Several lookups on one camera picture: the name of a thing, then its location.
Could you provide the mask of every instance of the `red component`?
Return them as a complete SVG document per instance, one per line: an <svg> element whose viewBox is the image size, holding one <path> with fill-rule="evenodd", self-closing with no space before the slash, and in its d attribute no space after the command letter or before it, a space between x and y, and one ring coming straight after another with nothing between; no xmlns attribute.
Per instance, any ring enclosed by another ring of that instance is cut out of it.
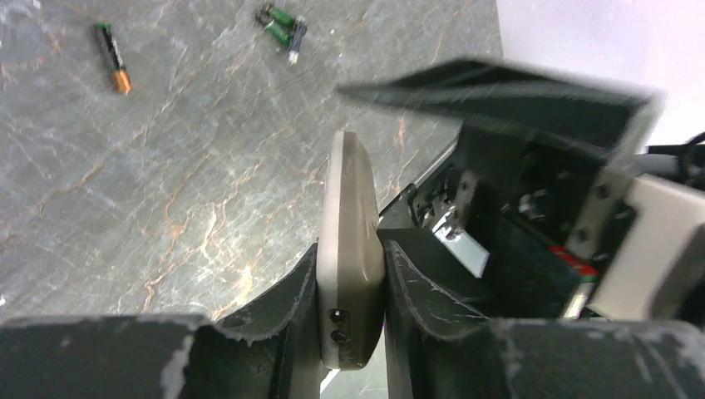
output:
<svg viewBox="0 0 705 399"><path fill-rule="evenodd" d="M550 247L549 251L553 252L557 257L563 259L567 264L578 270L583 277L593 277L597 276L597 270L595 270L589 264L583 262L582 260L573 256L567 249L563 247Z"/></svg>

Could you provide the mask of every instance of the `beige plastic cover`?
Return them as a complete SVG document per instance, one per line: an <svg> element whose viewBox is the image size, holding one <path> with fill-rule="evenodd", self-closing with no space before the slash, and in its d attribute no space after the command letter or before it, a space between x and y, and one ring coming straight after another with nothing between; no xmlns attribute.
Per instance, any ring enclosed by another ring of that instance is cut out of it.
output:
<svg viewBox="0 0 705 399"><path fill-rule="evenodd" d="M321 359L331 369L365 367L384 320L384 254L372 164L355 133L333 138L318 237L316 279Z"/></svg>

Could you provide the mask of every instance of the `wire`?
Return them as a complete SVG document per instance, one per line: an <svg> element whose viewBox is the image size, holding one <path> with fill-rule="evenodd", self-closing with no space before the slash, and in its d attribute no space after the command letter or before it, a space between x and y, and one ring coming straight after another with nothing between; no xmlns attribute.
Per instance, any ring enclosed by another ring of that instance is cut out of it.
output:
<svg viewBox="0 0 705 399"><path fill-rule="evenodd" d="M705 141L705 131L693 137L687 144L683 145L683 151L678 157L678 170L680 171L683 181L689 183L693 179L693 156L695 146Z"/></svg>

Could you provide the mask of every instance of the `green battery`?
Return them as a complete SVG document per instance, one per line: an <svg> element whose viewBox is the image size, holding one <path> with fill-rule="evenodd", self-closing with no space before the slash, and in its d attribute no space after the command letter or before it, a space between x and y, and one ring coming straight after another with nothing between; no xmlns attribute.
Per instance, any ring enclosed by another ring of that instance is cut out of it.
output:
<svg viewBox="0 0 705 399"><path fill-rule="evenodd" d="M282 46L288 47L291 44L291 36L289 36L289 33L281 25L275 23L274 18L264 10L257 13L257 21L262 24L264 30L271 33Z"/></svg>
<svg viewBox="0 0 705 399"><path fill-rule="evenodd" d="M296 23L296 18L288 15L281 8L276 8L273 3L267 3L262 7L262 11L271 15L276 23L287 28L293 29L293 25Z"/></svg>

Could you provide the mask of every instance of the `gray marble surface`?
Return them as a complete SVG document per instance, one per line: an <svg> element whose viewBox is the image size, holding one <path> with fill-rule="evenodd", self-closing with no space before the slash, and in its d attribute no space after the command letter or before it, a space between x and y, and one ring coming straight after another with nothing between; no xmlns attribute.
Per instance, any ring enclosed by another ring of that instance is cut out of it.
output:
<svg viewBox="0 0 705 399"><path fill-rule="evenodd" d="M380 206L456 133L341 101L337 83L500 54L494 2L279 5L309 21L294 67L253 0L0 2L0 321L234 311L314 240L333 132L360 135Z"/></svg>

